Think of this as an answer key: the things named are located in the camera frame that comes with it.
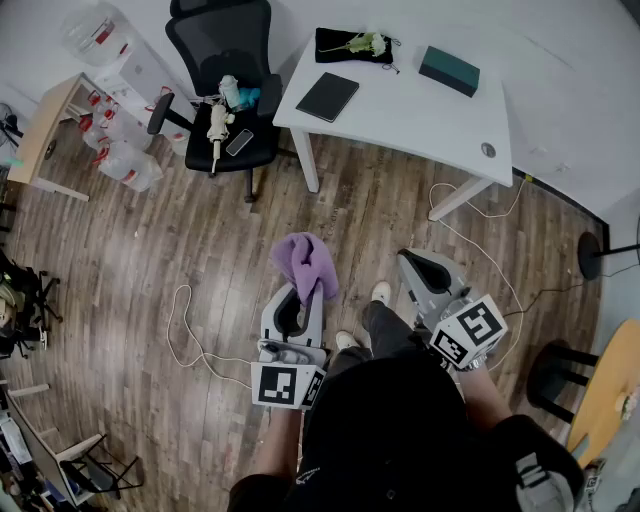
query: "black fan stand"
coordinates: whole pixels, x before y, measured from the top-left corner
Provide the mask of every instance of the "black fan stand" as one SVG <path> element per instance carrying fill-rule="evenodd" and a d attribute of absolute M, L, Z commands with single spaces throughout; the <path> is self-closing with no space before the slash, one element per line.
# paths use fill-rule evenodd
<path fill-rule="evenodd" d="M 578 264 L 580 265 L 580 271 L 587 281 L 593 281 L 602 275 L 602 258 L 604 256 L 619 254 L 621 252 L 637 251 L 638 249 L 640 249 L 640 244 L 602 251 L 596 236 L 593 233 L 585 231 L 580 235 L 580 240 L 578 241 Z"/>

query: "smartphone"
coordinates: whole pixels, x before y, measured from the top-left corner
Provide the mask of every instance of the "smartphone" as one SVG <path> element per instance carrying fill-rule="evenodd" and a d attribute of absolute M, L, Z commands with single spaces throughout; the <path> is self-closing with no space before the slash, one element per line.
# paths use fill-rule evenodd
<path fill-rule="evenodd" d="M 245 128 L 227 145 L 227 149 L 225 151 L 231 156 L 236 156 L 251 139 L 253 139 L 253 133 Z"/>

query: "cable on floor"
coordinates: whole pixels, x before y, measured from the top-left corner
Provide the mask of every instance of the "cable on floor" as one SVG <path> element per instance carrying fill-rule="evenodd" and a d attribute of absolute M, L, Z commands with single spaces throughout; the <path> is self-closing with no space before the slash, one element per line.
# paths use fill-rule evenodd
<path fill-rule="evenodd" d="M 633 265 L 630 265 L 628 267 L 620 269 L 617 272 L 614 272 L 613 274 L 600 274 L 598 277 L 613 277 L 613 276 L 615 276 L 617 274 L 620 274 L 621 272 L 626 272 L 630 268 L 639 267 L 639 266 L 640 266 L 640 263 L 634 263 Z M 588 281 L 582 281 L 581 283 L 574 284 L 574 285 L 569 286 L 568 288 L 562 288 L 562 289 L 560 289 L 560 288 L 543 288 L 542 290 L 540 290 L 538 292 L 538 294 L 535 296 L 535 298 L 533 299 L 531 304 L 529 304 L 525 309 L 523 309 L 522 311 L 512 311 L 511 313 L 507 313 L 506 315 L 502 315 L 502 318 L 507 318 L 508 316 L 511 316 L 511 315 L 518 315 L 520 313 L 522 313 L 522 315 L 526 314 L 533 307 L 533 305 L 540 298 L 540 296 L 545 292 L 564 293 L 564 292 L 568 292 L 569 290 L 573 290 L 574 288 L 580 288 L 581 286 L 584 286 L 587 283 L 588 283 Z"/>
<path fill-rule="evenodd" d="M 497 219 L 497 218 L 501 218 L 501 217 L 506 217 L 507 215 L 509 215 L 513 211 L 513 208 L 515 207 L 516 203 L 518 202 L 518 199 L 520 198 L 520 193 L 522 192 L 522 188 L 524 187 L 525 182 L 526 182 L 526 180 L 523 179 L 522 183 L 520 184 L 520 189 L 518 190 L 518 194 L 516 195 L 516 198 L 514 199 L 513 204 L 511 205 L 511 208 L 509 208 L 507 213 L 503 213 L 503 214 L 500 214 L 500 215 L 487 215 L 484 212 L 481 212 L 480 210 L 478 210 L 478 208 L 476 208 L 471 203 L 469 203 L 469 201 L 466 201 L 466 203 L 469 206 L 471 206 L 471 208 L 473 208 L 475 211 L 477 211 L 480 215 L 482 215 L 483 217 L 486 217 L 487 219 Z M 433 193 L 433 189 L 436 188 L 436 187 L 439 187 L 439 186 L 446 186 L 446 187 L 450 187 L 450 188 L 452 188 L 454 190 L 457 190 L 457 187 L 451 185 L 451 183 L 436 183 L 436 184 L 434 184 L 431 187 L 431 189 L 429 190 L 429 204 L 431 205 L 432 209 L 433 209 L 433 201 L 431 199 L 431 196 L 432 196 L 432 193 Z M 500 268 L 500 265 L 498 265 L 496 263 L 496 261 L 491 256 L 489 256 L 487 254 L 487 252 L 482 247 L 480 247 L 477 243 L 475 243 L 474 241 L 469 240 L 467 237 L 461 235 L 455 229 L 453 229 L 451 226 L 449 226 L 449 224 L 446 224 L 441 219 L 438 219 L 438 222 L 440 224 L 442 224 L 444 227 L 450 229 L 453 233 L 458 235 L 463 240 L 469 242 L 471 245 L 473 245 L 474 247 L 478 248 L 480 250 L 480 252 L 482 252 L 482 254 L 484 254 L 487 258 L 489 258 L 489 261 L 491 261 L 491 263 L 493 263 L 494 266 L 498 269 L 498 272 L 502 276 L 502 279 L 504 279 L 504 282 L 507 283 L 507 286 L 511 290 L 511 293 L 513 293 L 513 297 L 516 300 L 516 303 L 518 304 L 518 307 L 522 310 L 523 308 L 522 308 L 522 304 L 520 304 L 520 300 L 518 299 L 518 294 L 514 290 L 513 286 L 511 286 L 511 283 L 509 282 L 509 280 L 503 274 L 502 269 Z M 520 317 L 520 326 L 518 327 L 518 335 L 516 336 L 516 341 L 508 348 L 508 350 L 502 356 L 500 361 L 498 361 L 495 365 L 493 365 L 491 368 L 489 368 L 490 372 L 495 370 L 498 366 L 500 366 L 502 364 L 502 362 L 507 358 L 507 356 L 513 351 L 513 349 L 516 348 L 516 345 L 520 341 L 520 335 L 522 334 L 522 326 L 523 326 L 523 324 L 524 324 L 524 315 L 522 315 Z"/>
<path fill-rule="evenodd" d="M 196 357 L 190 363 L 183 363 L 178 359 L 178 357 L 176 356 L 175 351 L 173 350 L 173 345 L 171 344 L 171 338 L 169 337 L 169 329 L 171 328 L 171 320 L 173 319 L 173 313 L 175 312 L 175 309 L 176 309 L 176 298 L 178 296 L 178 292 L 180 290 L 182 290 L 183 288 L 188 288 L 189 289 L 189 299 L 187 300 L 187 306 L 184 308 L 184 314 L 182 315 L 182 319 L 184 321 L 185 327 L 187 328 L 187 331 L 189 332 L 189 336 L 193 339 L 193 341 L 196 342 L 196 344 L 198 345 L 198 348 L 200 349 L 200 355 L 198 357 Z M 244 382 L 242 382 L 242 381 L 240 381 L 238 379 L 234 379 L 233 377 L 225 377 L 224 375 L 220 375 L 209 364 L 209 361 L 207 361 L 207 358 L 205 356 L 214 357 L 216 359 L 219 359 L 220 361 L 238 361 L 238 362 L 245 363 L 245 364 L 251 364 L 250 361 L 247 361 L 246 359 L 241 359 L 239 357 L 222 357 L 222 356 L 219 356 L 219 355 L 212 354 L 210 352 L 205 352 L 204 351 L 204 348 L 202 347 L 202 344 L 198 341 L 198 338 L 196 338 L 195 334 L 193 334 L 193 331 L 191 331 L 191 327 L 189 327 L 189 323 L 187 322 L 187 313 L 189 312 L 189 306 L 191 305 L 191 293 L 192 293 L 191 286 L 189 286 L 188 284 L 183 284 L 181 286 L 178 286 L 178 288 L 176 288 L 176 291 L 173 294 L 173 303 L 171 304 L 171 314 L 169 315 L 169 322 L 167 323 L 167 343 L 169 344 L 169 349 L 171 350 L 171 355 L 173 355 L 173 358 L 176 360 L 176 362 L 180 366 L 182 366 L 183 368 L 189 368 L 189 367 L 195 365 L 200 359 L 202 359 L 204 361 L 204 364 L 207 365 L 207 368 L 209 368 L 209 371 L 211 373 L 213 373 L 213 375 L 215 375 L 219 379 L 229 380 L 231 382 L 235 382 L 236 384 L 240 384 L 241 386 L 244 386 L 247 389 L 251 389 L 251 386 L 248 386 L 247 384 L 245 384 Z"/>
<path fill-rule="evenodd" d="M 637 228 L 637 235 L 636 235 L 636 244 L 640 244 L 640 216 L 638 216 L 638 228 Z M 616 276 L 622 272 L 626 272 L 627 270 L 631 269 L 631 268 L 635 268 L 640 266 L 640 249 L 637 249 L 637 253 L 638 253 L 638 263 L 634 263 L 633 265 L 629 265 L 628 267 L 622 268 L 620 270 L 617 270 L 616 272 L 614 272 L 613 274 L 600 274 L 600 276 L 598 277 L 613 277 Z M 531 304 L 529 304 L 525 309 L 520 308 L 520 311 L 512 311 L 511 313 L 507 313 L 506 315 L 503 315 L 503 318 L 506 318 L 508 316 L 511 315 L 517 315 L 522 313 L 522 315 L 524 316 L 532 307 L 533 305 L 536 303 L 536 301 L 540 298 L 540 296 L 545 293 L 545 292 L 557 292 L 557 293 L 564 293 L 564 292 L 568 292 L 569 290 L 573 290 L 574 288 L 579 288 L 580 286 L 584 286 L 587 283 L 587 281 L 582 281 L 581 283 L 578 284 L 574 284 L 572 286 L 569 286 L 568 288 L 543 288 L 542 290 L 540 290 L 538 292 L 538 294 L 535 296 L 535 298 L 533 299 L 533 301 L 531 302 Z"/>

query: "round table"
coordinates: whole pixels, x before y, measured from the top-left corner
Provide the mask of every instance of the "round table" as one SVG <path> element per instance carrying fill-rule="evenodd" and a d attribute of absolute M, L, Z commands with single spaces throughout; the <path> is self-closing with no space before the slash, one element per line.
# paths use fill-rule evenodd
<path fill-rule="evenodd" d="M 572 452 L 589 436 L 578 463 L 585 467 L 600 455 L 622 423 L 620 401 L 638 386 L 640 377 L 640 322 L 627 320 L 613 335 L 598 359 L 584 398 L 571 422 L 567 449 Z"/>

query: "black notebook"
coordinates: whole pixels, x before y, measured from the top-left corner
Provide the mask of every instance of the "black notebook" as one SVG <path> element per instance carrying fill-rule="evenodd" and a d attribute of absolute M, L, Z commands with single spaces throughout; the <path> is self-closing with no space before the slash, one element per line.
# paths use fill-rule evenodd
<path fill-rule="evenodd" d="M 333 123 L 358 87 L 360 87 L 358 82 L 325 73 L 305 94 L 296 108 Z"/>

